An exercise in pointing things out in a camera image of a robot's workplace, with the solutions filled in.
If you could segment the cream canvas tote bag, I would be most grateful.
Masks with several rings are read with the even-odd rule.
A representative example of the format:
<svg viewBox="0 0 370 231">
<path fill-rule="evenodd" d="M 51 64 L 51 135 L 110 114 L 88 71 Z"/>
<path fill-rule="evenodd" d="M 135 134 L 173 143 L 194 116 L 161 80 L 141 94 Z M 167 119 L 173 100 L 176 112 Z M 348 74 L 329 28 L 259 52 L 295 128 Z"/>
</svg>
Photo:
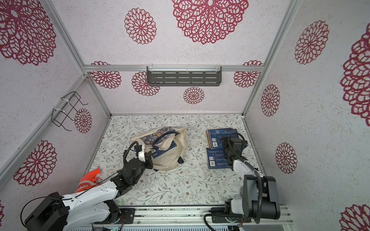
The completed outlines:
<svg viewBox="0 0 370 231">
<path fill-rule="evenodd" d="M 132 137 L 131 142 L 138 141 L 144 145 L 145 152 L 151 152 L 153 169 L 168 171 L 184 163 L 187 151 L 186 127 L 161 127 Z"/>
</svg>

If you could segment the blue book lifted from bag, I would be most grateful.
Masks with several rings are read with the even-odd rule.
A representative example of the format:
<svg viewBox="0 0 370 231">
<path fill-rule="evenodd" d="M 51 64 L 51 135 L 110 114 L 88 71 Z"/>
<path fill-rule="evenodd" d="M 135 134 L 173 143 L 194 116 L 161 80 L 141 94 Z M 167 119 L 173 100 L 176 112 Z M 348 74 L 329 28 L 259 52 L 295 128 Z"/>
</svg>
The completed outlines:
<svg viewBox="0 0 370 231">
<path fill-rule="evenodd" d="M 207 148 L 207 161 L 209 169 L 226 169 L 230 168 L 224 152 L 221 149 L 210 149 Z"/>
</svg>

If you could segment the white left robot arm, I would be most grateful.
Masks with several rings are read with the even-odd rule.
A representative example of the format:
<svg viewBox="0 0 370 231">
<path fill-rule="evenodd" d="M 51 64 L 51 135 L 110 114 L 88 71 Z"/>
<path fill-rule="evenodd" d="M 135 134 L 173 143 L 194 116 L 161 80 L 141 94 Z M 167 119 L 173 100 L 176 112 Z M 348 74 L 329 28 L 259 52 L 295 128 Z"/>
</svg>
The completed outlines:
<svg viewBox="0 0 370 231">
<path fill-rule="evenodd" d="M 111 179 L 78 193 L 42 196 L 42 202 L 22 225 L 28 231 L 70 231 L 94 222 L 116 222 L 120 209 L 115 199 L 128 193 L 146 169 L 152 169 L 152 159 L 131 159 Z"/>
</svg>

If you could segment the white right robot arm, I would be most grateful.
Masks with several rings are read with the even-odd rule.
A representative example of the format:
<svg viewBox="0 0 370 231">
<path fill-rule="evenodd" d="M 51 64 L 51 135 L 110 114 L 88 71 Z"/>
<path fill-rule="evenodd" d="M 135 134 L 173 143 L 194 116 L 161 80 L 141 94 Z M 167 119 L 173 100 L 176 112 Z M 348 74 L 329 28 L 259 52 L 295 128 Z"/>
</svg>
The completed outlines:
<svg viewBox="0 0 370 231">
<path fill-rule="evenodd" d="M 231 169 L 243 180 L 241 198 L 225 201 L 226 215 L 243 216 L 260 223 L 261 219 L 278 220 L 280 218 L 280 203 L 277 182 L 274 177 L 259 173 L 242 156 L 247 141 L 239 133 L 222 137 L 223 153 Z"/>
</svg>

